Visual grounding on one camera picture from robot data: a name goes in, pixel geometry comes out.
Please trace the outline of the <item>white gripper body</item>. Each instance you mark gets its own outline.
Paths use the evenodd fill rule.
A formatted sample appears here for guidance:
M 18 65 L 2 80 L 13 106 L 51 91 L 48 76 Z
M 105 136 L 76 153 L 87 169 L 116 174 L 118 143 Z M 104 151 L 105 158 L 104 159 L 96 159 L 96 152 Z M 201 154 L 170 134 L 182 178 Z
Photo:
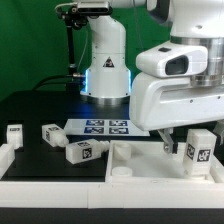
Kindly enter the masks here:
M 144 131 L 224 119 L 224 85 L 194 86 L 207 67 L 203 46 L 163 43 L 136 58 L 129 116 Z

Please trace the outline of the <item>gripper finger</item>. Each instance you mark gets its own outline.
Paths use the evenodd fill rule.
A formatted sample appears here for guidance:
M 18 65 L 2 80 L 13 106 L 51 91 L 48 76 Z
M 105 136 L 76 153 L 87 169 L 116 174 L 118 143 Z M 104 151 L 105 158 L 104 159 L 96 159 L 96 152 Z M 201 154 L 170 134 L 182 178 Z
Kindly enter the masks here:
M 217 122 L 214 132 L 220 136 L 224 136 L 224 120 L 220 120 Z
M 173 129 L 159 129 L 158 133 L 164 142 L 164 151 L 168 154 L 176 154 L 178 149 L 178 143 L 175 142 L 172 138 Z

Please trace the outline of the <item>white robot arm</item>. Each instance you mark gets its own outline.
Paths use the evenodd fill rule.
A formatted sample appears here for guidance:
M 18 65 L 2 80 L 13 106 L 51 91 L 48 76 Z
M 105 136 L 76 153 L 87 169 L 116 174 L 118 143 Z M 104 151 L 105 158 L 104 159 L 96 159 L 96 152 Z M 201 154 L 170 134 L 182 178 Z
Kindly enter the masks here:
M 136 57 L 139 74 L 125 65 L 125 30 L 114 8 L 144 5 L 169 40 Z M 224 0 L 78 0 L 93 31 L 92 62 L 82 95 L 98 102 L 128 97 L 129 118 L 143 131 L 224 118 Z

